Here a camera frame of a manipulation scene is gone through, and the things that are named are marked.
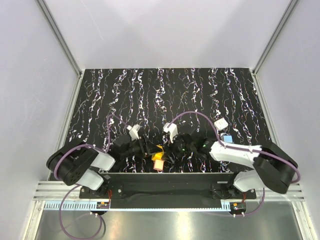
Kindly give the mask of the yellow socket block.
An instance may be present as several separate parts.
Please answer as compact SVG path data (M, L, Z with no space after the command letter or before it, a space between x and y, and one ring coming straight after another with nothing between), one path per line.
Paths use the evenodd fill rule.
M161 145L157 145L158 148L160 148L160 150L157 153L154 153L151 157L152 161L162 161L162 157L164 155L164 149Z

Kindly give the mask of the pink plug adapter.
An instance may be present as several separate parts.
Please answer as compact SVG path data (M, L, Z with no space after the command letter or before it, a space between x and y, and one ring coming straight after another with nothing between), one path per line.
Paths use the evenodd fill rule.
M164 169L164 161L163 160L155 160L153 164L153 169L156 171L163 171Z

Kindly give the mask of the white plug adapter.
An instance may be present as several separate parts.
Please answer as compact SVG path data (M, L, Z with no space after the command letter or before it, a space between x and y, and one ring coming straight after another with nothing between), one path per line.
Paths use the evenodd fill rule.
M220 118L214 122L217 131L222 131L228 127L228 122L224 118Z

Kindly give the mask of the light blue plug adapter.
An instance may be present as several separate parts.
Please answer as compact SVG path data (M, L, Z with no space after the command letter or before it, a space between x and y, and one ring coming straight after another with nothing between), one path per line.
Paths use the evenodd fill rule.
M233 137L231 135L224 135L223 136L223 141L226 142L226 143L233 143Z

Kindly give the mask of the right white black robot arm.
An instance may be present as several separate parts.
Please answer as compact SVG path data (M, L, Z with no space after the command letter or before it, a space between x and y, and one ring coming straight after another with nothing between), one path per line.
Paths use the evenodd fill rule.
M166 151L171 153L173 162L192 153L203 160L249 167L249 171L237 172L227 185L228 195L235 199L256 188L286 194L294 176L298 175L298 164L273 142L247 146L184 133L169 136Z

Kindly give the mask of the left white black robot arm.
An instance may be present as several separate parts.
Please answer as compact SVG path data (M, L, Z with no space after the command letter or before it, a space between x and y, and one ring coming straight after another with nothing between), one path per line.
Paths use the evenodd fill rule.
M152 143L145 135L138 139L132 139L128 134L119 136L113 142L110 153L74 139L51 155L46 167L65 185L87 187L95 197L103 198L108 193L109 180L92 167L109 171L126 158L149 158L162 152L162 147Z

